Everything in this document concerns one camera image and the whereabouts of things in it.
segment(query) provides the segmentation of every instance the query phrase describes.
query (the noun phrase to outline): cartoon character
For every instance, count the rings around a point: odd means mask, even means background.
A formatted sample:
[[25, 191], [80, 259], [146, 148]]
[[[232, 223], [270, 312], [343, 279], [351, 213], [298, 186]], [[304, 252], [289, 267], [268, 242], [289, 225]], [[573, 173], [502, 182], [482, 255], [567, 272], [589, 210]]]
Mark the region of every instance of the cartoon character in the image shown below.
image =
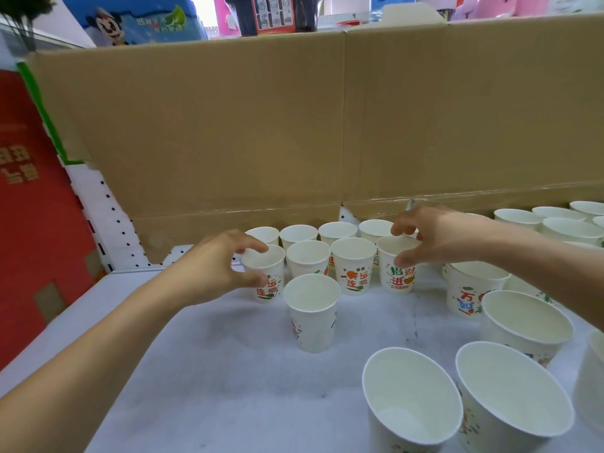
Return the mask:
[[108, 13], [97, 8], [96, 16], [87, 15], [86, 20], [91, 27], [98, 29], [114, 46], [127, 46], [124, 41], [125, 32], [121, 27], [121, 16], [118, 13]]

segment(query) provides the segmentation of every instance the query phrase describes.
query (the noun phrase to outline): cardboard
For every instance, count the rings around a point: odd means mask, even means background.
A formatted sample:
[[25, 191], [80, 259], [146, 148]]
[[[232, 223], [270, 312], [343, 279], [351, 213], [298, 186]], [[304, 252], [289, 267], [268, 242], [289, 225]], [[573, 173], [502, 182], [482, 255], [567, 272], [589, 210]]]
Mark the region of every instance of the cardboard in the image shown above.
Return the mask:
[[337, 220], [340, 204], [366, 219], [410, 199], [604, 200], [604, 16], [434, 19], [30, 60], [154, 263], [226, 228]]

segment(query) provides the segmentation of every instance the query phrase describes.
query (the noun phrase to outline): tabletop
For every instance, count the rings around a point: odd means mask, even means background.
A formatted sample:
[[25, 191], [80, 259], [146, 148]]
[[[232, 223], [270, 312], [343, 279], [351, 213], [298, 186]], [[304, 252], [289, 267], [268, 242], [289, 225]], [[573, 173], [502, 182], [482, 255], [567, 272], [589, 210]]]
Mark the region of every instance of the tabletop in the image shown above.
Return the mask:
[[[111, 274], [0, 372], [0, 396], [101, 320], [158, 272]], [[571, 393], [591, 326], [565, 309], [575, 335], [548, 369]], [[237, 290], [189, 307], [144, 355], [87, 453], [267, 453], [370, 451], [361, 373], [386, 347], [434, 359], [454, 378], [455, 355], [478, 339], [478, 324], [449, 313], [445, 282], [418, 270], [413, 291], [384, 292], [377, 277], [362, 297], [342, 295], [332, 347], [299, 350], [283, 298], [269, 304]], [[442, 453], [463, 452], [457, 437]], [[604, 451], [604, 439], [577, 417], [540, 453]]]

